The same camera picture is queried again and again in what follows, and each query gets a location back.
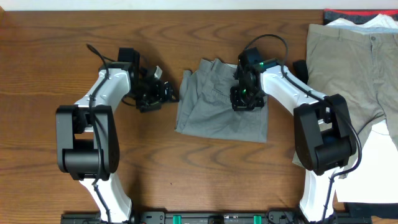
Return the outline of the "grey shorts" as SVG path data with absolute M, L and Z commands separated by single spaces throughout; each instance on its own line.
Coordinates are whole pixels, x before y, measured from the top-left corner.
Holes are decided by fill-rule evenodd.
M 175 131 L 203 138 L 266 142 L 268 106 L 234 111 L 230 89 L 236 66 L 219 59 L 200 60 L 196 71 L 183 72 Z

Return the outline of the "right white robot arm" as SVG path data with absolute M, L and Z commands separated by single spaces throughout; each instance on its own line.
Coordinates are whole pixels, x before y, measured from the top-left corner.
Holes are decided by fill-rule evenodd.
M 240 60 L 234 78 L 238 80 L 238 86 L 231 88 L 235 111 L 253 110 L 271 96 L 292 114 L 295 152 L 306 170 L 301 213 L 307 223 L 330 220 L 333 184 L 358 145 L 345 99 L 310 88 L 277 60 Z

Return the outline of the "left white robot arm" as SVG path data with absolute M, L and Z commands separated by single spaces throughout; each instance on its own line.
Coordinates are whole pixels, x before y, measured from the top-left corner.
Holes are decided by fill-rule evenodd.
M 158 110 L 174 101 L 162 69 L 149 70 L 131 62 L 110 62 L 98 70 L 98 79 L 80 100 L 56 110 L 57 164 L 79 181 L 93 197 L 98 213 L 63 214 L 61 223 L 137 223 L 132 200 L 122 188 L 117 169 L 120 149 L 114 112 L 133 96 L 140 112 Z

